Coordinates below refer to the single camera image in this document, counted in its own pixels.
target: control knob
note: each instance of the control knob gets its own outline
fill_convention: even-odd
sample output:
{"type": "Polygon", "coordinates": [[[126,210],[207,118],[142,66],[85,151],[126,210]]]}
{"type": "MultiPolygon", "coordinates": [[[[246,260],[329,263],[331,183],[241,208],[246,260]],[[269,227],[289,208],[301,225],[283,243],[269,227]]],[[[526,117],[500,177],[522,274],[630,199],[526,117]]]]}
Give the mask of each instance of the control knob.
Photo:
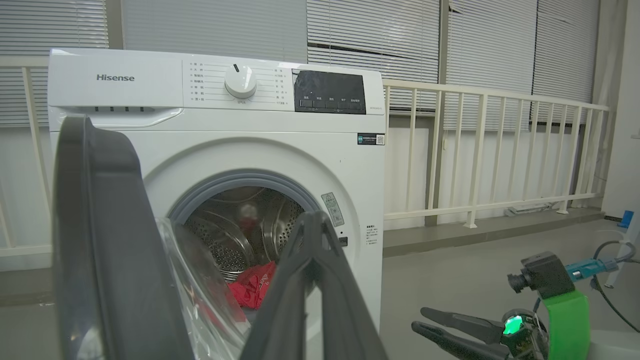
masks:
{"type": "Polygon", "coordinates": [[[255,93],[255,73],[246,65],[233,64],[225,73],[225,88],[238,99],[247,99],[255,93]]]}

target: green mount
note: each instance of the green mount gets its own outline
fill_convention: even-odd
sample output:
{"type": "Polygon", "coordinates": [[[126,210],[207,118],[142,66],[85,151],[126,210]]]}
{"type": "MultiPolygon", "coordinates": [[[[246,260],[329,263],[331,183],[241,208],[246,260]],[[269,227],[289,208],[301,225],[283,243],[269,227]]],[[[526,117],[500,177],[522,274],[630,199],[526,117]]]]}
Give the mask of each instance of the green mount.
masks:
{"type": "Polygon", "coordinates": [[[549,311],[549,360],[585,360],[589,352],[589,302],[574,290],[543,300],[549,311]]]}

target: warning label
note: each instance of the warning label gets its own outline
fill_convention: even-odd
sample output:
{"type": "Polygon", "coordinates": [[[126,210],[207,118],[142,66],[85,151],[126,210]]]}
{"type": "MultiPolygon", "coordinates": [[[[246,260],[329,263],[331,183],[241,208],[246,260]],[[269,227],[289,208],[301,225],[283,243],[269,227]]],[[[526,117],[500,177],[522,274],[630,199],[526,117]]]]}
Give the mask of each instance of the warning label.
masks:
{"type": "Polygon", "coordinates": [[[365,233],[365,244],[373,245],[378,243],[378,228],[375,225],[367,225],[367,232],[365,233]]]}
{"type": "Polygon", "coordinates": [[[342,217],[340,206],[338,206],[338,200],[333,196],[333,193],[326,193],[322,195],[322,200],[324,201],[324,205],[326,205],[326,209],[329,211],[333,227],[344,225],[344,218],[342,217]]]}

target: window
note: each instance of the window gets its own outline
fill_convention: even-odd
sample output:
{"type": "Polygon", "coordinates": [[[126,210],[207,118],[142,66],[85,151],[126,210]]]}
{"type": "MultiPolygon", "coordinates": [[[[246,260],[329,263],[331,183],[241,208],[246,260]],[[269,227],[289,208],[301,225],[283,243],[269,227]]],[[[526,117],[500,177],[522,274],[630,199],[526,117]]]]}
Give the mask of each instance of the window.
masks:
{"type": "MultiPolygon", "coordinates": [[[[108,47],[104,0],[0,0],[0,56],[52,47],[108,47]]],[[[31,71],[38,121],[47,121],[47,71],[31,71]]],[[[0,69],[0,126],[29,124],[20,69],[0,69]]]]}
{"type": "MultiPolygon", "coordinates": [[[[439,0],[307,0],[308,62],[437,83],[439,18],[439,0]]],[[[409,110],[411,98],[394,89],[392,110],[409,110]]],[[[434,106],[433,94],[419,96],[419,109],[434,106]]]]}
{"type": "Polygon", "coordinates": [[[307,62],[303,0],[122,0],[128,50],[307,62]]]}
{"type": "MultiPolygon", "coordinates": [[[[447,83],[531,93],[536,41],[535,0],[451,0],[447,83]]],[[[444,129],[455,129],[458,95],[445,98],[444,129]]],[[[462,129],[474,130],[478,96],[465,95],[462,129]]],[[[506,103],[504,130],[514,131],[518,101],[506,103]]],[[[500,99],[487,103],[486,130],[497,130],[500,99]]],[[[528,123],[522,122],[522,129],[528,123]]]]}
{"type": "MultiPolygon", "coordinates": [[[[532,94],[591,102],[599,8],[599,0],[538,2],[532,94]]],[[[554,122],[561,121],[561,112],[554,108],[554,122]]],[[[571,112],[567,122],[573,120],[571,112]]],[[[548,106],[540,106],[539,120],[547,116],[548,106]]]]}

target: washer door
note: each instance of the washer door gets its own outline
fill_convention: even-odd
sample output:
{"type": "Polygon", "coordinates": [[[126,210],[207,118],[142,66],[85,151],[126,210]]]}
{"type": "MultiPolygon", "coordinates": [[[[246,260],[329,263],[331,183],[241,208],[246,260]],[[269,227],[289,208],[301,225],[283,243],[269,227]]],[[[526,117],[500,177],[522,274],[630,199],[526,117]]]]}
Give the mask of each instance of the washer door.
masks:
{"type": "Polygon", "coordinates": [[[65,359],[233,359],[242,350],[246,318],[232,297],[211,296],[229,291],[199,242],[154,220],[125,135],[88,118],[64,122],[52,227],[65,359]]]}

